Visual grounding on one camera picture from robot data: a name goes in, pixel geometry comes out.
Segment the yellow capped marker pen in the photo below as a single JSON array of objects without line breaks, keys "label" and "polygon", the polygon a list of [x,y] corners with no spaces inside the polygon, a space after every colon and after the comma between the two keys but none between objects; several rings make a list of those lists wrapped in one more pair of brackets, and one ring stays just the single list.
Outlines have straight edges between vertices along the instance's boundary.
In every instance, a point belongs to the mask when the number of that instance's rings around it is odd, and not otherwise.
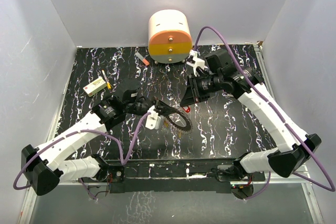
[{"label": "yellow capped marker pen", "polygon": [[104,79],[105,79],[105,81],[106,81],[108,90],[111,90],[111,89],[112,89],[112,86],[111,86],[111,84],[110,84],[110,82],[109,82],[109,79],[107,78],[106,72],[105,72],[103,69],[101,70],[101,72],[102,72],[103,77],[104,77]]}]

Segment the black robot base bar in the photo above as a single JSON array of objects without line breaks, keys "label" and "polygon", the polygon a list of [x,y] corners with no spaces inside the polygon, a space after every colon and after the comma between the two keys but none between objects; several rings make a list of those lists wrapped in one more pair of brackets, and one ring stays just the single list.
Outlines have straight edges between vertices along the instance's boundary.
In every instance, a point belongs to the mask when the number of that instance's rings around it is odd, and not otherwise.
[{"label": "black robot base bar", "polygon": [[89,186],[106,186],[110,194],[138,191],[214,191],[223,194],[253,194],[253,185],[264,182],[265,173],[240,178],[232,158],[131,159],[125,165],[108,160],[107,175],[97,180],[84,178]]}]

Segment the aluminium frame rail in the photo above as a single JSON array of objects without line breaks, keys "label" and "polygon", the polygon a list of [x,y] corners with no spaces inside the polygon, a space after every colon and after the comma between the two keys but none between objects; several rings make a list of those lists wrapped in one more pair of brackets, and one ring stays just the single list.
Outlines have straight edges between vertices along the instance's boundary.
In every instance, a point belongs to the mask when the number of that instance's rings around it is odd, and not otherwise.
[{"label": "aluminium frame rail", "polygon": [[214,179],[136,179],[110,194],[92,184],[59,185],[44,196],[28,191],[19,223],[323,223],[312,187],[274,178],[265,191],[238,199]]}]

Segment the black disc with keyrings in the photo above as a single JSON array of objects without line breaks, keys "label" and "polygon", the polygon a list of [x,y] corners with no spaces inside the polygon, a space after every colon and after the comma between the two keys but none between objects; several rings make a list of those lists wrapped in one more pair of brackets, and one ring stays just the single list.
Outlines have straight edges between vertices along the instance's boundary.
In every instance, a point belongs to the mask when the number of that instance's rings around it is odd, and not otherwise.
[{"label": "black disc with keyrings", "polygon": [[163,114],[165,122],[176,132],[180,134],[189,134],[193,130],[193,124],[190,117],[184,110],[173,109]]}]

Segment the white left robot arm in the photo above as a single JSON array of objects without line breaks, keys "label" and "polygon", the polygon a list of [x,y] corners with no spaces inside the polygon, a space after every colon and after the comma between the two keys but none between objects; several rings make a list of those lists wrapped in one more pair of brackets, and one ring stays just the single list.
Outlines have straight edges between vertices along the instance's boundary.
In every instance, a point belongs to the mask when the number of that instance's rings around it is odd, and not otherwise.
[{"label": "white left robot arm", "polygon": [[[158,129],[161,119],[168,119],[180,110],[157,98],[148,98],[139,93],[140,85],[133,80],[120,83],[114,92],[105,94],[101,101],[72,127],[54,139],[33,147],[22,149],[21,174],[38,196],[51,192],[61,182],[91,178],[98,182],[109,176],[109,165],[98,154],[82,159],[69,160],[70,154],[97,136],[107,137],[117,143],[122,165],[129,160],[142,123],[147,129]],[[122,123],[127,114],[139,115],[127,154],[121,142],[108,134]]]}]

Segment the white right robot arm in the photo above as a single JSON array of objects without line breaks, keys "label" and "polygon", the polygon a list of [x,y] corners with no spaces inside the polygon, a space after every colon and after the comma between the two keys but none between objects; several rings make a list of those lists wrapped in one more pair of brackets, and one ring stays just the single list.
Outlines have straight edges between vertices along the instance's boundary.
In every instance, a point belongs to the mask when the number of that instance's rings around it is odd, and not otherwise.
[{"label": "white right robot arm", "polygon": [[253,68],[238,71],[227,50],[213,51],[204,60],[191,50],[186,63],[193,68],[193,74],[187,77],[181,107],[204,102],[212,93],[225,91],[253,113],[276,143],[271,150],[250,152],[235,160],[234,174],[238,179],[247,180],[254,172],[275,172],[287,178],[321,144],[317,134],[307,134],[285,115]]}]

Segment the round three-drawer cabinet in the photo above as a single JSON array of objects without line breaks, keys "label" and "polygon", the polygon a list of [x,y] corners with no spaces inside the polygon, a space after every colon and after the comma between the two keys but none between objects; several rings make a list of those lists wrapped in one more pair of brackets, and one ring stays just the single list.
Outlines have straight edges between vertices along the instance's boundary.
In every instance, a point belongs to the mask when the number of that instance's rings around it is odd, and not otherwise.
[{"label": "round three-drawer cabinet", "polygon": [[179,10],[154,13],[148,23],[148,51],[155,64],[183,62],[192,49],[187,17]]}]

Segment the red key tag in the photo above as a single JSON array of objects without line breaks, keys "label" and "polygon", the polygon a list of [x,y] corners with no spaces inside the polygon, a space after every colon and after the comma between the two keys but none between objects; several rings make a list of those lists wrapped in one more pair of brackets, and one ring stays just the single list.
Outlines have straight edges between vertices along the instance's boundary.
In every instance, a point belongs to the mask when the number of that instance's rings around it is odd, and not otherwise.
[{"label": "red key tag", "polygon": [[186,113],[190,113],[191,108],[189,106],[183,106],[182,109],[186,112]]}]

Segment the pale green staples box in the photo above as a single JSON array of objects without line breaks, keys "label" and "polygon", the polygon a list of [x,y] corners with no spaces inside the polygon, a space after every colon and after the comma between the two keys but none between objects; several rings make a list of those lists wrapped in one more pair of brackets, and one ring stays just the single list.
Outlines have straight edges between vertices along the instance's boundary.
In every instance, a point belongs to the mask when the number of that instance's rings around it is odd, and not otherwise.
[{"label": "pale green staples box", "polygon": [[94,96],[96,93],[101,91],[107,86],[106,82],[102,77],[97,78],[96,80],[93,80],[91,83],[86,85],[83,90],[88,95],[88,97]]}]

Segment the orange capped glue pen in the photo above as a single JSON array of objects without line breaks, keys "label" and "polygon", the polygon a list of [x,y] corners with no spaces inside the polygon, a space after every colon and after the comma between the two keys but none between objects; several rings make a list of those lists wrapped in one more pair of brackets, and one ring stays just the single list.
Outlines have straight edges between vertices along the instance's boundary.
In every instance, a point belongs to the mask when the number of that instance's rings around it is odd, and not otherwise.
[{"label": "orange capped glue pen", "polygon": [[136,52],[134,55],[146,66],[150,65],[150,63],[139,52]]}]

